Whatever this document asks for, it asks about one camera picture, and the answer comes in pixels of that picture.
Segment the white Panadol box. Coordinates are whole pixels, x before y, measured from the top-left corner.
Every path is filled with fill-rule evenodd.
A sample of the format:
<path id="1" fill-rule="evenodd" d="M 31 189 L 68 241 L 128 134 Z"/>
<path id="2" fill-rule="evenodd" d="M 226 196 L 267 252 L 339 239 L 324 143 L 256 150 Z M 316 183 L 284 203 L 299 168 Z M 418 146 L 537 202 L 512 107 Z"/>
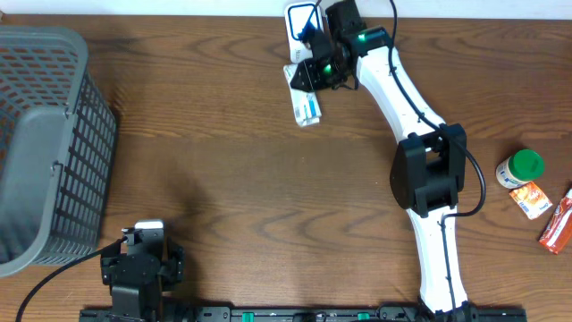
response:
<path id="1" fill-rule="evenodd" d="M 296 67 L 295 64 L 287 64 L 283 66 L 283 71 L 290 90 L 295 121 L 299 127 L 307 127 L 319 123 L 322 113 L 315 93 L 294 89 L 290 85 Z"/>

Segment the green lid jar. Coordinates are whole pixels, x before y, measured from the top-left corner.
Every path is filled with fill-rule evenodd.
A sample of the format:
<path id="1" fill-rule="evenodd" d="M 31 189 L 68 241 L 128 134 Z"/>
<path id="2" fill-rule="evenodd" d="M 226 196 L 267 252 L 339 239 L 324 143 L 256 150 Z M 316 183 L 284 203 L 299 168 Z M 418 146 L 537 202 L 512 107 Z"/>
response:
<path id="1" fill-rule="evenodd" d="M 537 152 L 521 149 L 498 164 L 495 175 L 501 186 L 516 189 L 538 179 L 544 170 L 544 160 Z"/>

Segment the small orange box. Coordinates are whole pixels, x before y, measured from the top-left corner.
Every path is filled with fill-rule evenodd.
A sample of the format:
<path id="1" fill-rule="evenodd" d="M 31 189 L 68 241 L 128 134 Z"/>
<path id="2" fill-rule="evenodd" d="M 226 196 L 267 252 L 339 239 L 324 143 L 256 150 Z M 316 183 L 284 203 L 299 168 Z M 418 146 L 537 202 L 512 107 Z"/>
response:
<path id="1" fill-rule="evenodd" d="M 552 202 L 534 182 L 529 182 L 509 193 L 529 220 L 535 220 L 551 206 Z"/>

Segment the orange Topps candy bar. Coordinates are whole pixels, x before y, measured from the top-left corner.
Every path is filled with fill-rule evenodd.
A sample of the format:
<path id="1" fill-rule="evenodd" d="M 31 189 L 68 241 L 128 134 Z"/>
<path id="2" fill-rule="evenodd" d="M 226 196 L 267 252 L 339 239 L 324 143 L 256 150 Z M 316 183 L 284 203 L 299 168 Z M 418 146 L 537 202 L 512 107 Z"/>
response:
<path id="1" fill-rule="evenodd" d="M 571 239 L 571 190 L 556 206 L 539 243 L 550 253 L 558 255 Z"/>

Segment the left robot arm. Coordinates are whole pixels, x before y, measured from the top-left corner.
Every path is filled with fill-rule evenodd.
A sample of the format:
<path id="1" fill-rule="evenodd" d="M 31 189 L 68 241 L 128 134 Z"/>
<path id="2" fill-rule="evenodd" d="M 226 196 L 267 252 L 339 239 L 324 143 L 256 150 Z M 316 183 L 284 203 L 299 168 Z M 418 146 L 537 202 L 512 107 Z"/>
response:
<path id="1" fill-rule="evenodd" d="M 184 249 L 167 237 L 163 227 L 135 225 L 123 230 L 123 243 L 100 258 L 103 284 L 110 289 L 112 321 L 159 321 L 163 293 L 183 278 Z"/>

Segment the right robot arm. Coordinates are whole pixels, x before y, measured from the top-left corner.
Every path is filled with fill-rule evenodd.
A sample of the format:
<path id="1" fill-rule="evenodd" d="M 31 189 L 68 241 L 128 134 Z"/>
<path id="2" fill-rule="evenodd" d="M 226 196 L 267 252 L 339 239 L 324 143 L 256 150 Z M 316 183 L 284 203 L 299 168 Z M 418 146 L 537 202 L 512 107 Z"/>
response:
<path id="1" fill-rule="evenodd" d="M 290 89 L 311 97 L 324 89 L 366 89 L 397 142 L 390 186 L 414 228 L 421 266 L 417 321 L 474 321 L 458 268 L 455 220 L 465 166 L 473 157 L 459 124 L 429 107 L 404 71 L 395 30 L 368 27 L 353 1 L 321 11 L 318 3 L 289 5 L 285 21 L 294 52 Z"/>

